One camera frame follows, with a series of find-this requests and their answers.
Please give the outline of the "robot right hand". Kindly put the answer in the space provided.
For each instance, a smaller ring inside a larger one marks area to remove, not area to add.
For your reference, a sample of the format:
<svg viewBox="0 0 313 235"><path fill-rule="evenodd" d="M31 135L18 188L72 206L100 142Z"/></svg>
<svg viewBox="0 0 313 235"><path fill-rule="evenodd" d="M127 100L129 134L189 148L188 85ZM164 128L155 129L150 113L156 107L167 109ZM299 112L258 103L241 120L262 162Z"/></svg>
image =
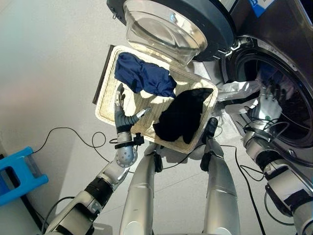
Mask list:
<svg viewBox="0 0 313 235"><path fill-rule="evenodd" d="M272 85L262 87L257 98L257 105L248 112L249 117L252 120L277 121L282 113L278 98L276 89Z"/></svg>

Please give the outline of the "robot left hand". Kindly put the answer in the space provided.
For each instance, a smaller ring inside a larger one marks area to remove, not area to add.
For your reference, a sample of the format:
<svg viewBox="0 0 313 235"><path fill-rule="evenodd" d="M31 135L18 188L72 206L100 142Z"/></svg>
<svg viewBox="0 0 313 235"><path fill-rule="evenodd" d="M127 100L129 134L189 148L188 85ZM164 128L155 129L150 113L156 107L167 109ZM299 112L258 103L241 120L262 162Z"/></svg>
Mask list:
<svg viewBox="0 0 313 235"><path fill-rule="evenodd" d="M151 107L146 107L132 116L126 116L123 108L125 99L123 92L123 84L119 84L114 97L114 123L118 134L122 132L130 132L131 127L134 126L142 116L151 111Z"/></svg>

